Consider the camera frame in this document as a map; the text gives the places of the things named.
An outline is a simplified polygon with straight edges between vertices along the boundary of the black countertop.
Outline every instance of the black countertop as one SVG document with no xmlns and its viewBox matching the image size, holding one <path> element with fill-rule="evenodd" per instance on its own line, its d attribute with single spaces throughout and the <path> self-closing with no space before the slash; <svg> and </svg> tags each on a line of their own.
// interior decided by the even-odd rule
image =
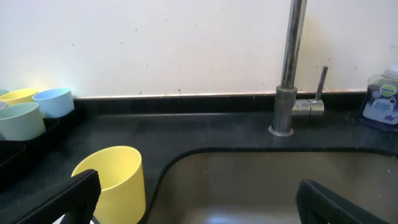
<svg viewBox="0 0 398 224">
<path fill-rule="evenodd" d="M 294 120 L 291 137 L 273 136 L 272 112 L 101 115 L 75 128 L 58 149 L 0 195 L 0 209 L 69 178 L 75 166 L 100 149 L 126 145 L 142 154 L 147 204 L 164 169 L 190 152 L 361 151 L 398 157 L 397 134 L 369 128 L 355 112 L 329 111 L 320 119 Z"/>
</svg>

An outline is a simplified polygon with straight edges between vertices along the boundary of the white wall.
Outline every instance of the white wall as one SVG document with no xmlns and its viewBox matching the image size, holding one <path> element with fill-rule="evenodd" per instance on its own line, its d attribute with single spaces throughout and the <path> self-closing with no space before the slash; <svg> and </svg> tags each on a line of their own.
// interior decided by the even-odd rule
<svg viewBox="0 0 398 224">
<path fill-rule="evenodd" d="M 77 97 L 272 93 L 290 0 L 2 0 L 0 88 Z M 308 0 L 296 86 L 366 89 L 398 62 L 397 0 Z"/>
</svg>

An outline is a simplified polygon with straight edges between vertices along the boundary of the sink basin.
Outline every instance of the sink basin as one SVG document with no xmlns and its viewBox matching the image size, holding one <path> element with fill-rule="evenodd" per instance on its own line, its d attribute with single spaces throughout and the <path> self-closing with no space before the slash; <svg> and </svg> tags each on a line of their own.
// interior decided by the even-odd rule
<svg viewBox="0 0 398 224">
<path fill-rule="evenodd" d="M 300 223 L 295 195 L 313 179 L 398 223 L 398 160 L 362 152 L 206 152 L 164 175 L 147 223 Z"/>
</svg>

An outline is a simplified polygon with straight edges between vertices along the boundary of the chrome faucet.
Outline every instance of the chrome faucet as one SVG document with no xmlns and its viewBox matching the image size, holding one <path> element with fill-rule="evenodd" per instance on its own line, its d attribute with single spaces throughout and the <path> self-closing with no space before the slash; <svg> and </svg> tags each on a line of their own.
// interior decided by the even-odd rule
<svg viewBox="0 0 398 224">
<path fill-rule="evenodd" d="M 325 111 L 325 106 L 320 97 L 328 67 L 323 67 L 315 99 L 296 100 L 297 88 L 294 87 L 294 78 L 306 7 L 307 0 L 292 0 L 290 5 L 282 80 L 280 85 L 276 87 L 274 120 L 272 125 L 269 126 L 269 131 L 276 136 L 293 134 L 292 115 L 317 116 L 324 114 Z"/>
</svg>

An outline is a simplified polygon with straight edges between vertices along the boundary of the soap bottle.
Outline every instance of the soap bottle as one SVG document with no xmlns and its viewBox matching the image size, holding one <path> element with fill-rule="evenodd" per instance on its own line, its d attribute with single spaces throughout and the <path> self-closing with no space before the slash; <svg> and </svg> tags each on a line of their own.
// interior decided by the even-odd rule
<svg viewBox="0 0 398 224">
<path fill-rule="evenodd" d="M 368 92 L 358 120 L 369 126 L 398 132 L 398 64 L 368 80 Z"/>
</svg>

